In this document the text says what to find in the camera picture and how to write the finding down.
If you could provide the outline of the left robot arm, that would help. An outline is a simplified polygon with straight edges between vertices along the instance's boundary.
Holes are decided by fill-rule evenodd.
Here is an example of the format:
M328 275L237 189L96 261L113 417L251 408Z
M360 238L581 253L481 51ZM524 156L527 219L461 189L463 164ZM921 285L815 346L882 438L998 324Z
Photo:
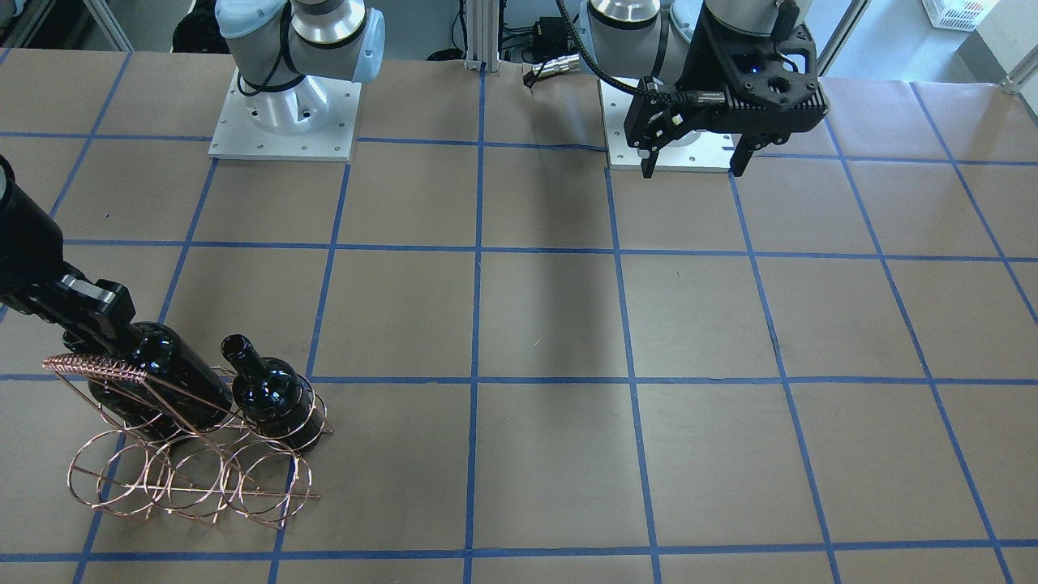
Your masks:
M735 134L729 170L814 130L828 114L808 1L585 1L575 41L583 62L633 99L623 136L641 177L686 136Z

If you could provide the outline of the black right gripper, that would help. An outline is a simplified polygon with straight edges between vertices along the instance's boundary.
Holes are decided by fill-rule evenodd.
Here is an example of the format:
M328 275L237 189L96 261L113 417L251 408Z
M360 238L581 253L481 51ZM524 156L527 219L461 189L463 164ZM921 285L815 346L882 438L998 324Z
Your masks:
M120 355L137 340L135 307L119 282L89 280L66 262L62 229L16 184L2 163L1 295L19 313L62 326L104 354Z

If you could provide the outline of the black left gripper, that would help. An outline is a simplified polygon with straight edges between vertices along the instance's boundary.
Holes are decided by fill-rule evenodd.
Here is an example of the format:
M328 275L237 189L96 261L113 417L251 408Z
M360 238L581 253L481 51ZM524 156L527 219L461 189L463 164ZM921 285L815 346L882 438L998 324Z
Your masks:
M786 143L828 114L815 43L799 11L760 11L736 25L733 11L702 11L675 83L641 78L625 119L653 177L660 148L693 131L740 135L731 176L742 177L758 149Z

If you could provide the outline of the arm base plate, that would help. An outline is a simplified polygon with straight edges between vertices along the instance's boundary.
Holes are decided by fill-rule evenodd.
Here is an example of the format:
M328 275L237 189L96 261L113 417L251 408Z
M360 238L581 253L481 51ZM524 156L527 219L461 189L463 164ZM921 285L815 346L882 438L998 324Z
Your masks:
M624 127L633 96L601 80L599 90L609 167L613 170L640 170L641 156L627 145ZM733 138L727 134L693 132L661 148L654 170L727 173L735 145Z
M234 73L212 133L212 158L349 161L362 84L308 76L284 92L251 98L244 86Z

